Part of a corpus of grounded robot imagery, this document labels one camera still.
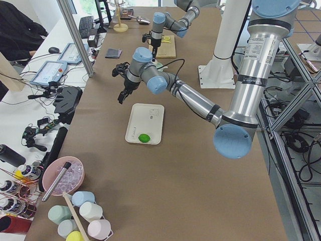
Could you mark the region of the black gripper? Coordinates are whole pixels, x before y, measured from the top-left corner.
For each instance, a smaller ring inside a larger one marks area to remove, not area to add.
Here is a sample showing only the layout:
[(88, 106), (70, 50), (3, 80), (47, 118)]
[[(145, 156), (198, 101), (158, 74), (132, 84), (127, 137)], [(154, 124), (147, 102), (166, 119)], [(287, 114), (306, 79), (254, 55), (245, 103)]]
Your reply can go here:
[(139, 87), (139, 82), (132, 82), (128, 78), (124, 80), (124, 92), (121, 92), (118, 96), (118, 102), (123, 104), (127, 96), (131, 95), (134, 90), (137, 90)]
[(152, 45), (152, 62), (155, 61), (157, 55), (157, 48), (161, 46), (162, 38), (151, 38), (150, 44)]

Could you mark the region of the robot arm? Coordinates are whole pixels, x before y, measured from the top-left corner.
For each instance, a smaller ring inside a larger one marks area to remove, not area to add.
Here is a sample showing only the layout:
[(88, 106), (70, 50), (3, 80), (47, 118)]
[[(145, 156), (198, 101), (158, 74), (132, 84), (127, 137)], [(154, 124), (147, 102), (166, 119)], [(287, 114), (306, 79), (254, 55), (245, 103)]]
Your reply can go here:
[(185, 15), (175, 20), (168, 12), (155, 12), (150, 31), (150, 43), (152, 45), (152, 61), (155, 61), (157, 49), (161, 46), (163, 30), (167, 29), (179, 36), (184, 37), (191, 22), (199, 16), (199, 1), (175, 1), (175, 5), (184, 10)]
[(167, 12), (156, 12), (150, 39), (152, 49), (139, 47), (130, 63), (116, 65), (113, 76), (124, 79), (124, 90), (118, 101), (144, 82), (153, 94), (165, 90), (181, 99), (195, 114), (216, 127), (213, 143), (216, 150), (229, 159), (249, 153), (258, 126), (256, 113), (275, 59), (279, 43), (293, 31), (299, 1), (227, 1), (213, 58), (199, 67), (202, 88), (233, 89), (228, 110), (205, 98), (178, 78), (161, 72), (155, 64), (164, 30), (183, 37), (204, 6), (213, 1), (176, 1), (185, 15), (175, 20)]

